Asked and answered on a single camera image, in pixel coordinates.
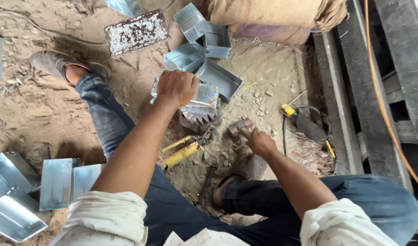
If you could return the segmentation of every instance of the forearm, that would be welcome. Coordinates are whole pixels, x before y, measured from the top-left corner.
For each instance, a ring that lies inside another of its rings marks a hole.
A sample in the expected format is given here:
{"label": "forearm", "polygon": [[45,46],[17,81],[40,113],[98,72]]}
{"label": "forearm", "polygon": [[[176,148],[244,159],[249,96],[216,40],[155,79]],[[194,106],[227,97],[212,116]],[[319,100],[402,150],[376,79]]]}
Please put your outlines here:
{"label": "forearm", "polygon": [[306,211],[337,200],[316,176],[277,149],[263,156],[301,219]]}
{"label": "forearm", "polygon": [[163,135],[176,110],[173,103],[158,98],[150,112],[116,149],[91,190],[131,191],[144,198]]}

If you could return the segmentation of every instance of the burlap sack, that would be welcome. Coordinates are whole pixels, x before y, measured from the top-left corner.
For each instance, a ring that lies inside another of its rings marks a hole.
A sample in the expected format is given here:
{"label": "burlap sack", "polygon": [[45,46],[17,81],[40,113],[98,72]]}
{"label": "burlap sack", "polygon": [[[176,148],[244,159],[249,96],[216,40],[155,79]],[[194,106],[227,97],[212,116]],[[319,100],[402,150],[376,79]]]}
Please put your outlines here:
{"label": "burlap sack", "polygon": [[329,31],[347,15],[346,0],[212,0],[210,21],[219,25],[286,25]]}
{"label": "burlap sack", "polygon": [[235,36],[255,38],[284,44],[304,44],[311,29],[300,26],[272,26],[261,24],[230,25],[229,31]]}

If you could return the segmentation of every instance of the orange cable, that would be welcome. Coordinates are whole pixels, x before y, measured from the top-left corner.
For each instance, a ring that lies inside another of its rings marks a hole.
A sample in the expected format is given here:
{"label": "orange cable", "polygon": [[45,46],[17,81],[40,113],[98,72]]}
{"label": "orange cable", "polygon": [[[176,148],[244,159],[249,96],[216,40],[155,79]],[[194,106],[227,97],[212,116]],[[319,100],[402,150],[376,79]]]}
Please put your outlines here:
{"label": "orange cable", "polygon": [[374,92],[376,94],[377,102],[379,103],[379,108],[380,108],[380,112],[382,114],[383,120],[385,121],[385,125],[387,126],[387,129],[388,129],[388,132],[390,133],[391,139],[393,140],[394,147],[398,151],[398,154],[399,154],[400,158],[402,158],[403,162],[405,163],[406,168],[408,169],[409,173],[414,178],[415,182],[417,182],[417,184],[418,184],[418,177],[414,173],[414,170],[412,169],[412,167],[409,165],[408,160],[405,158],[405,155],[403,154],[403,151],[400,148],[400,145],[398,143],[398,140],[396,139],[396,136],[394,135],[394,132],[393,132],[393,130],[391,128],[390,121],[388,120],[388,117],[387,117],[387,115],[385,113],[385,108],[383,106],[383,101],[382,101],[381,97],[379,96],[379,90],[378,90],[378,86],[377,86],[377,81],[375,79],[374,72],[373,72],[373,58],[372,58],[372,51],[371,51],[371,47],[370,47],[370,27],[369,27],[369,7],[368,7],[368,2],[369,2],[368,0],[365,0],[364,1],[364,8],[365,8],[365,35],[367,36],[367,55],[369,57],[370,72],[371,72],[371,75],[372,75]]}

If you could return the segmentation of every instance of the wrinkled sleeve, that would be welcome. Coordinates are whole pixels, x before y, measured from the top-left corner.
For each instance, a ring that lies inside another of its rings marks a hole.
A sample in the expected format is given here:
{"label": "wrinkled sleeve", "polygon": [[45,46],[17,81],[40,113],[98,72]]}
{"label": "wrinkled sleeve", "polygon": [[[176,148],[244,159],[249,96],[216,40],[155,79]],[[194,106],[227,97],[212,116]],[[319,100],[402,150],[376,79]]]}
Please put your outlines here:
{"label": "wrinkled sleeve", "polygon": [[132,192],[87,192],[70,205],[63,232],[49,245],[143,246],[148,235],[146,209],[144,200]]}
{"label": "wrinkled sleeve", "polygon": [[346,198],[307,211],[300,241],[302,246],[397,246],[360,206]]}

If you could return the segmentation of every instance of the hand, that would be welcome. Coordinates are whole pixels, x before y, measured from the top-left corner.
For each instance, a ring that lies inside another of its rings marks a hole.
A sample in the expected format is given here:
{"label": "hand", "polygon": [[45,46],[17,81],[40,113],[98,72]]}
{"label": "hand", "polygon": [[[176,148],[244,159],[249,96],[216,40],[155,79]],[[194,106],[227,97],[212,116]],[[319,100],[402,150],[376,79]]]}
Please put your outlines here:
{"label": "hand", "polygon": [[247,142],[247,145],[250,147],[253,153],[265,158],[272,151],[278,151],[276,142],[265,132],[261,132],[255,128],[251,134],[252,138]]}
{"label": "hand", "polygon": [[199,87],[200,75],[180,70],[164,71],[159,78],[157,98],[165,98],[171,106],[187,105]]}

